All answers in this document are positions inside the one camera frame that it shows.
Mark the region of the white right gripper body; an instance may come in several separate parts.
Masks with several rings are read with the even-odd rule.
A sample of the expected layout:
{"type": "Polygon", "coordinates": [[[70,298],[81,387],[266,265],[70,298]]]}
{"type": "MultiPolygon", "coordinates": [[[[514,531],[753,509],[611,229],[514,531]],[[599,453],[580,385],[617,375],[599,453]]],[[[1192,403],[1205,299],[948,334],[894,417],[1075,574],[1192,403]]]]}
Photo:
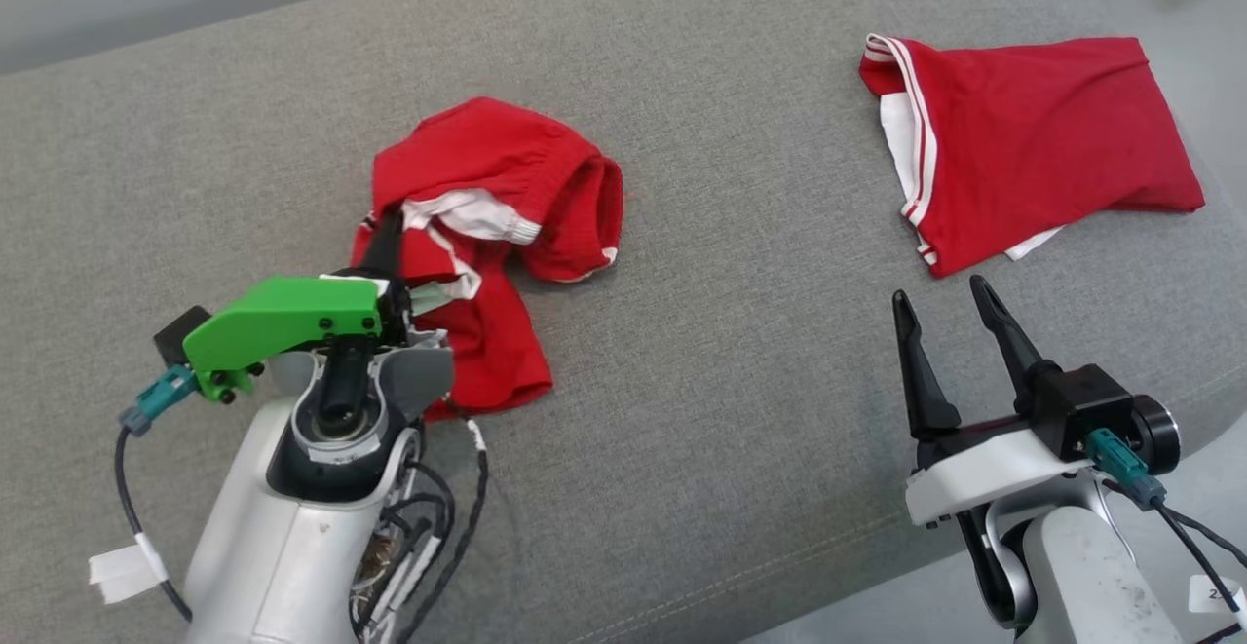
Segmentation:
{"type": "Polygon", "coordinates": [[[917,438],[917,469],[907,479],[907,512],[918,527],[1038,487],[1091,466],[1064,456],[1023,417],[917,438]]]}

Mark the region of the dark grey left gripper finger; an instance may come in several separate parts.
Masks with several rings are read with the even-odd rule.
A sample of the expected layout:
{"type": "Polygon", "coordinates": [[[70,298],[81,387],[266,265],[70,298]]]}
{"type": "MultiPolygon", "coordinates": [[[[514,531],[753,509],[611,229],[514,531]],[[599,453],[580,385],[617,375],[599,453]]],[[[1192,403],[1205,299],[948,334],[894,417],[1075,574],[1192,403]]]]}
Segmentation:
{"type": "Polygon", "coordinates": [[[374,280],[399,280],[402,275],[402,208],[384,208],[375,218],[372,236],[362,255],[362,271],[374,280]]]}

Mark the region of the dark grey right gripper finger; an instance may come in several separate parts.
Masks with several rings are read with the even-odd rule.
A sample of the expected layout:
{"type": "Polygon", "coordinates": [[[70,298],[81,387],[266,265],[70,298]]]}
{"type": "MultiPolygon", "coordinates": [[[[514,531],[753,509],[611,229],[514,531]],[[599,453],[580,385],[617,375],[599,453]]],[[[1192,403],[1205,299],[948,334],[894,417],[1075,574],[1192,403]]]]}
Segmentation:
{"type": "Polygon", "coordinates": [[[892,295],[902,383],[910,436],[932,441],[961,426],[961,413],[946,399],[922,342],[922,322],[904,290],[892,295]]]}
{"type": "Polygon", "coordinates": [[[1041,376],[1060,373],[1062,368],[1055,361],[1046,359],[1039,353],[1033,339],[1029,338],[1018,320],[1010,315],[1008,307],[1003,305],[1001,298],[993,290],[993,285],[989,285],[984,276],[971,275],[969,287],[981,323],[993,333],[999,349],[1001,349],[1003,364],[1008,369],[1015,392],[1014,412],[1019,416],[1030,416],[1038,407],[1035,382],[1041,376]]]}

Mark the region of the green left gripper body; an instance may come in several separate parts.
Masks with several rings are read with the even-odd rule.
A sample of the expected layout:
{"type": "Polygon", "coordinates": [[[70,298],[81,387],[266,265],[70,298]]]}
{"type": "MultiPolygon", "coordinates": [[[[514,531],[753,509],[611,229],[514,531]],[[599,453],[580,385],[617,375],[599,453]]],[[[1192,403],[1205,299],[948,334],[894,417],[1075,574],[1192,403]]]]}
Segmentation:
{"type": "Polygon", "coordinates": [[[200,393],[227,403],[252,391],[266,359],[328,337],[368,336],[380,327],[384,285],[360,277],[272,277],[209,315],[183,343],[200,393]]]}

